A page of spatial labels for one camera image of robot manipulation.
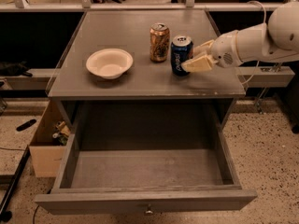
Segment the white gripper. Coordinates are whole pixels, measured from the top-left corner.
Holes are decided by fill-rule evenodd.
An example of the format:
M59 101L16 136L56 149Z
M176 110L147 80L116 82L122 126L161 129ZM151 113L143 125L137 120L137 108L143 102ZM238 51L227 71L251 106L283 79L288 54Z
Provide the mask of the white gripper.
M193 49L192 59L182 63L186 72L210 71L215 64L222 68L238 67L242 64L236 48L238 31L220 35L215 41L209 40Z

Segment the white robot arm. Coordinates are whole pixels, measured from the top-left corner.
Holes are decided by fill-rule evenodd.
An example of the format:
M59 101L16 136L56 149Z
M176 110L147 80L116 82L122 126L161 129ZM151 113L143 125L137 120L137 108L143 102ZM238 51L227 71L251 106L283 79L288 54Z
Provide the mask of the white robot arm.
M222 34L194 48L194 57L182 63L186 72L204 72L215 65L287 63L299 60L299 2L278 7L268 22Z

